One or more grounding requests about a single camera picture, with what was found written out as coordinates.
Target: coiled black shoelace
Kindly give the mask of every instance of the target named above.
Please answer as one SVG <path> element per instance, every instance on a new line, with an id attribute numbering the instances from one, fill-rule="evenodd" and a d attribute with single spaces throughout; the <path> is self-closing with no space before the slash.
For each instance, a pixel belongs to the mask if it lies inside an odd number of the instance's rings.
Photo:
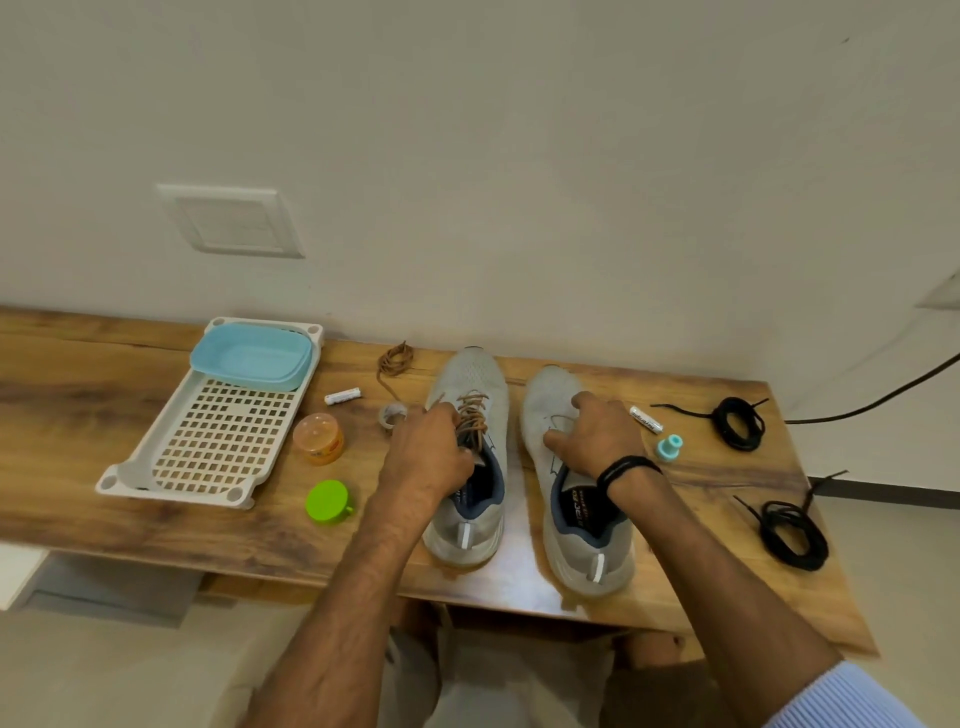
<path id="1" fill-rule="evenodd" d="M 756 408 L 768 401 L 760 400 L 756 404 L 750 404 L 740 397 L 727 397 L 721 401 L 712 412 L 691 412 L 688 409 L 678 407 L 676 404 L 651 404 L 651 407 L 666 407 L 682 415 L 690 417 L 701 417 L 710 420 L 713 428 L 720 435 L 720 438 L 731 448 L 743 450 L 744 452 L 753 452 L 760 447 L 763 442 L 763 435 L 767 431 L 767 424 L 757 413 Z M 742 422 L 747 428 L 747 436 L 744 437 L 730 424 L 730 417 L 734 416 Z"/>
<path id="2" fill-rule="evenodd" d="M 830 549 L 824 532 L 813 522 L 813 519 L 809 517 L 807 511 L 810 510 L 810 503 L 813 502 L 813 496 L 821 485 L 847 472 L 848 471 L 840 471 L 839 473 L 828 475 L 816 485 L 810 486 L 810 490 L 806 492 L 806 498 L 804 498 L 804 504 L 802 506 L 787 503 L 783 500 L 768 500 L 760 507 L 760 512 L 758 513 L 753 506 L 744 502 L 740 497 L 734 496 L 734 498 L 754 514 L 759 523 L 760 540 L 774 558 L 796 569 L 816 571 L 827 562 L 830 556 Z M 780 534 L 777 533 L 777 528 L 783 526 L 796 528 L 804 534 L 804 538 L 806 538 L 806 551 L 797 553 L 783 540 Z"/>

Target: white plastic tray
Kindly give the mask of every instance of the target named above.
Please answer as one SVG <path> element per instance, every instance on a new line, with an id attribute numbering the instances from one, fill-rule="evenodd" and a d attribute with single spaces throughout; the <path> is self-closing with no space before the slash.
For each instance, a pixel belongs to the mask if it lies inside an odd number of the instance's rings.
<path id="1" fill-rule="evenodd" d="M 217 318 L 204 333 L 233 322 L 286 328 L 309 337 L 313 360 L 300 387 L 293 392 L 256 392 L 191 369 L 130 458 L 107 468 L 97 493 L 253 507 L 253 489 L 270 475 L 317 369 L 324 328 Z"/>

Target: green bottle cap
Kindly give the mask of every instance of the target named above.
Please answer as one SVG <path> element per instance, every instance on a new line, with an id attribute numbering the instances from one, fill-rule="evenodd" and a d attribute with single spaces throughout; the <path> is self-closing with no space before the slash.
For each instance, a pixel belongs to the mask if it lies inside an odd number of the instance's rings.
<path id="1" fill-rule="evenodd" d="M 353 509 L 349 506 L 347 486 L 339 480 L 317 483 L 307 494 L 306 512 L 317 523 L 333 523 L 349 516 Z"/>

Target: shoe insole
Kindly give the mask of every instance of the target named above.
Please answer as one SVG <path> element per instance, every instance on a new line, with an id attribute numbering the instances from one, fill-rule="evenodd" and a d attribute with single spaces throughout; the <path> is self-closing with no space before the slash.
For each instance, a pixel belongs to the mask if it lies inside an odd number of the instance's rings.
<path id="1" fill-rule="evenodd" d="M 595 485 L 580 485 L 560 493 L 560 512 L 567 525 L 582 528 L 598 539 L 620 509 Z"/>

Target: grey sneaker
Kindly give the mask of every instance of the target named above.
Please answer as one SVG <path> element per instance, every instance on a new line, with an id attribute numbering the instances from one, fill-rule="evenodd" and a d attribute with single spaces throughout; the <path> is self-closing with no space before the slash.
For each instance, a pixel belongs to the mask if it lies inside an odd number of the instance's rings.
<path id="1" fill-rule="evenodd" d="M 574 592 L 601 596 L 633 578 L 633 524 L 601 496 L 596 482 L 571 471 L 543 444 L 548 429 L 573 430 L 580 413 L 570 398 L 582 390 L 566 369 L 544 367 L 527 382 L 520 426 L 543 493 L 543 545 L 550 568 Z"/>
<path id="2" fill-rule="evenodd" d="M 458 442 L 474 452 L 473 474 L 440 504 L 423 542 L 441 561 L 487 561 L 503 536 L 510 393 L 496 360 L 479 347 L 454 354 L 430 389 L 426 406 L 448 401 L 460 412 Z"/>

